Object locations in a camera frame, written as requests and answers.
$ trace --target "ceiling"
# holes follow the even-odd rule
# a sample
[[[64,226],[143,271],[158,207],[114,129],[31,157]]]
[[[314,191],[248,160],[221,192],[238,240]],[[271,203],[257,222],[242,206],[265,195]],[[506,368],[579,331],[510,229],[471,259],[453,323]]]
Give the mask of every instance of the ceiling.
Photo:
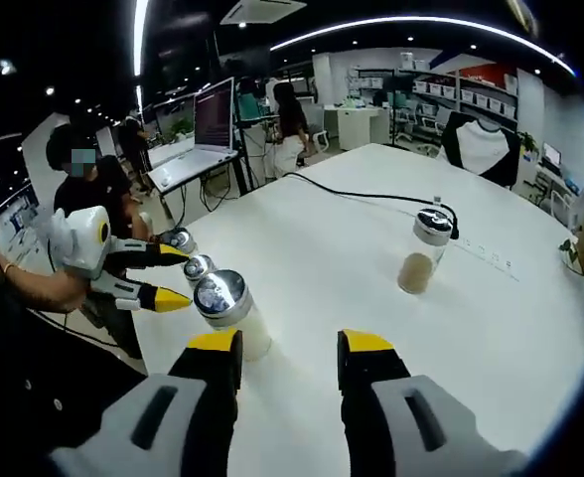
[[[106,116],[121,119],[126,114],[135,104],[139,83],[145,105],[165,101],[170,97],[167,92],[177,87],[185,86],[183,92],[195,91],[210,78],[207,40],[211,38],[224,55],[273,45],[342,22],[401,14],[473,20],[527,37],[505,0],[365,0],[338,2],[338,8],[333,6],[335,2],[306,0],[306,8],[273,25],[220,26],[235,3],[149,0],[142,76],[136,79],[132,67],[135,0],[84,0],[72,6],[59,0],[0,0],[0,60],[7,59],[16,68],[12,75],[0,74],[0,135],[25,136],[54,111],[70,115],[88,132],[95,131],[108,124]],[[554,54],[566,52],[568,61],[554,10],[537,10],[550,23],[541,25],[540,38],[534,41]],[[407,42],[408,36],[414,41]],[[359,43],[353,46],[352,40]],[[471,44],[479,47],[476,55],[530,72],[540,68],[542,79],[553,88],[562,93],[574,91],[569,74],[528,48],[483,32],[428,23],[359,27],[321,36],[274,52],[271,66],[281,68],[286,65],[284,60],[287,65],[308,62],[313,49],[320,53],[409,46],[462,53]],[[47,96],[49,86],[54,94]],[[0,162],[0,177],[8,184],[27,177],[14,142],[19,144],[20,138],[10,141],[5,162]]]

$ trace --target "computer screen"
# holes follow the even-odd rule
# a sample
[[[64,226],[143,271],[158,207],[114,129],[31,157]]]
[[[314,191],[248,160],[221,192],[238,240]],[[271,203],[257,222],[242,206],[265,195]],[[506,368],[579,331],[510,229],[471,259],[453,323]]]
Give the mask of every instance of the computer screen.
[[[195,144],[232,149],[232,78],[195,96]]]
[[[561,165],[561,153],[545,142],[543,143],[543,157],[553,166],[559,167]]]

